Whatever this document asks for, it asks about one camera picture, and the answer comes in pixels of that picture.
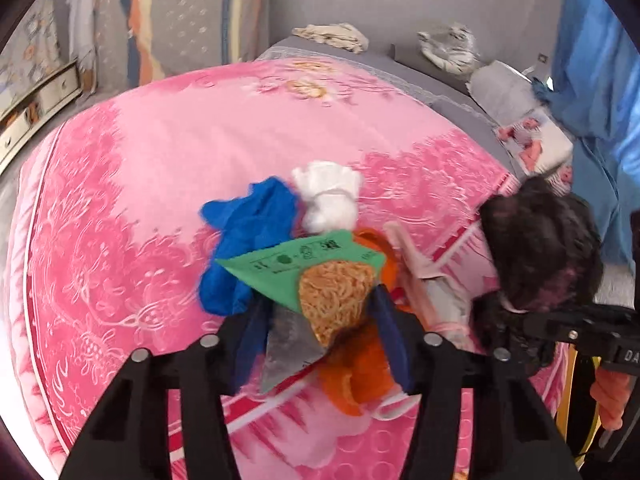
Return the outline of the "person's right hand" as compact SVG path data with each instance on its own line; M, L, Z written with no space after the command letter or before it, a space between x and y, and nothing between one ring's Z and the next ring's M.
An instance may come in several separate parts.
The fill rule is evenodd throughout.
M623 414L630 398L632 376L599 367L590 394L598 406L601 425L615 431L623 426Z

